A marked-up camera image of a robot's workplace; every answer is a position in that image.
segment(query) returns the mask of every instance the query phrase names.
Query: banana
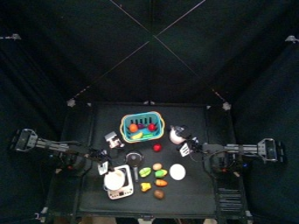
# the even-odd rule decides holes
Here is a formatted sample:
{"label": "banana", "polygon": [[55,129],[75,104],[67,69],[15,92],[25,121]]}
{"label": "banana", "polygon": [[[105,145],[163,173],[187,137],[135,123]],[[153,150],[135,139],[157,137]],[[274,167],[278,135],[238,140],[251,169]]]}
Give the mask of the banana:
{"label": "banana", "polygon": [[144,135],[144,133],[140,131],[137,134],[131,136],[131,139],[136,140],[136,139],[141,138],[143,135]]}

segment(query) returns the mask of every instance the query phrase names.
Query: black enclosure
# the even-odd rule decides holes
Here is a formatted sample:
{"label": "black enclosure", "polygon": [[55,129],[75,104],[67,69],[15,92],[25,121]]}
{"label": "black enclosure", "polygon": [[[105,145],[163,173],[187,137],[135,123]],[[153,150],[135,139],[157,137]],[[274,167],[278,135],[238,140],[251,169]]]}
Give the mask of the black enclosure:
{"label": "black enclosure", "polygon": [[60,140],[75,101],[228,103],[236,143],[272,137],[287,153],[255,161],[248,209],[299,223],[298,11],[295,0],[0,1],[0,222],[36,222],[52,179],[47,152],[7,150],[12,134]]}

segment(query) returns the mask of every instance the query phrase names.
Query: red apple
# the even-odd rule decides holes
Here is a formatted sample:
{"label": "red apple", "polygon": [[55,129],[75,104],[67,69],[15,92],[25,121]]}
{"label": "red apple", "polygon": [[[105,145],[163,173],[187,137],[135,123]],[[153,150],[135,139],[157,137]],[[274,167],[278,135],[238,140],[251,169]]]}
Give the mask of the red apple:
{"label": "red apple", "polygon": [[160,151],[162,150],[162,148],[163,148],[163,146],[159,144],[159,143],[156,143],[155,145],[153,145],[153,151]]}
{"label": "red apple", "polygon": [[149,129],[149,131],[155,131],[156,127],[152,123],[148,124],[147,128]]}

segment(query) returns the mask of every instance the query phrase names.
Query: orange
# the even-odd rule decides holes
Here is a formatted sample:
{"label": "orange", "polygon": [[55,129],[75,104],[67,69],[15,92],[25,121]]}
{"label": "orange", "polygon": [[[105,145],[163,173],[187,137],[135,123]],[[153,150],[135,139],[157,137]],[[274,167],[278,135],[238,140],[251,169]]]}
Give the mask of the orange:
{"label": "orange", "polygon": [[132,132],[132,133],[137,132],[136,124],[131,123],[129,126],[128,126],[128,129],[129,129],[129,132]]}

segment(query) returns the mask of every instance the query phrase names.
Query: basket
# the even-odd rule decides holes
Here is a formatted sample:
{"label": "basket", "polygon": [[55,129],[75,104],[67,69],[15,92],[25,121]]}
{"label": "basket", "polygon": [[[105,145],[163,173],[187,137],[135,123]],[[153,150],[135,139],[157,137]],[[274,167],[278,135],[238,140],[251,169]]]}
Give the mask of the basket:
{"label": "basket", "polygon": [[[128,129],[128,126],[131,123],[141,124],[144,125],[144,128],[139,129],[137,132],[131,133]],[[155,131],[148,130],[147,125],[149,123],[155,125]],[[141,114],[135,114],[135,115],[125,115],[121,119],[121,124],[119,129],[120,129],[120,133],[123,135],[124,140],[131,144],[153,140],[160,138],[164,134],[164,119],[162,118],[160,114],[155,111],[141,113]]]}

